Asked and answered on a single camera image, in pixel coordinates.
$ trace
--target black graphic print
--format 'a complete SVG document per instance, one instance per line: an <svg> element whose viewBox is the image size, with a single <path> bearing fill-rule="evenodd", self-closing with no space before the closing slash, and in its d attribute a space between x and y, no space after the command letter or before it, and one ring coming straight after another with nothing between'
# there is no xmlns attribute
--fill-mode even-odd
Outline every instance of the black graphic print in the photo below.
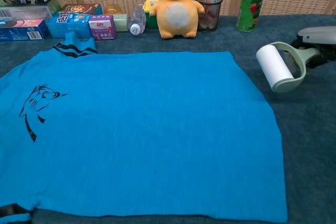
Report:
<svg viewBox="0 0 336 224"><path fill-rule="evenodd" d="M49 106L51 100L65 95L67 94L60 94L60 92L56 92L51 88L48 88L46 84L34 87L32 93L23 104L19 115L25 117L27 131L34 142L36 141L37 135L30 127L29 121L37 118L40 123L44 123L46 119L42 118L39 115L39 112Z"/></svg>

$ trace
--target blue box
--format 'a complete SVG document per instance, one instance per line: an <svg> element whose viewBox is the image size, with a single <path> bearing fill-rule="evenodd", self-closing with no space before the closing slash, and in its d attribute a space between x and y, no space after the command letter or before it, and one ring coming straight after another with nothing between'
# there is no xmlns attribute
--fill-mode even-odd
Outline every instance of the blue box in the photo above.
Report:
<svg viewBox="0 0 336 224"><path fill-rule="evenodd" d="M0 41L39 40L45 39L48 33L43 19L0 20Z"/></svg>
<svg viewBox="0 0 336 224"><path fill-rule="evenodd" d="M66 5L47 22L47 26L54 38L65 38L70 31L74 31L78 38L91 38L89 20L92 15L100 14L99 4Z"/></svg>

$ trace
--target yellow plush toy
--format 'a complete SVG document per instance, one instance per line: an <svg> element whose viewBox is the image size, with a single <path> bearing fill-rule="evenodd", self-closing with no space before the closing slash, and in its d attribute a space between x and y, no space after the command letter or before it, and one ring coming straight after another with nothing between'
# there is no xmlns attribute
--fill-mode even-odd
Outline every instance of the yellow plush toy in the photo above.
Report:
<svg viewBox="0 0 336 224"><path fill-rule="evenodd" d="M195 37L198 13L204 13L203 6L194 0L159 0L150 11L155 16L160 35L163 39L175 35Z"/></svg>

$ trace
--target white belly patch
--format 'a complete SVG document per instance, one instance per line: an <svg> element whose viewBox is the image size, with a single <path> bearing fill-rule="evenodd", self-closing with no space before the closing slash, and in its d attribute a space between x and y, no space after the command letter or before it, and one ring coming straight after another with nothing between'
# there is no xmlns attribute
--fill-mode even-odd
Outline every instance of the white belly patch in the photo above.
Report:
<svg viewBox="0 0 336 224"><path fill-rule="evenodd" d="M166 19L174 27L185 27L189 23L189 11L180 3L171 4L166 9Z"/></svg>

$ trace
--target yellow lid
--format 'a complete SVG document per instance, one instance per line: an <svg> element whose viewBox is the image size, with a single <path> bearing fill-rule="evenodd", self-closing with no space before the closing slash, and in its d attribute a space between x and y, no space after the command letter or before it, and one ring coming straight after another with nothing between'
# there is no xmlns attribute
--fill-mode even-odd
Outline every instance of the yellow lid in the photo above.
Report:
<svg viewBox="0 0 336 224"><path fill-rule="evenodd" d="M146 0L143 5L143 10L145 13L149 13L152 9L152 6L159 0Z"/></svg>

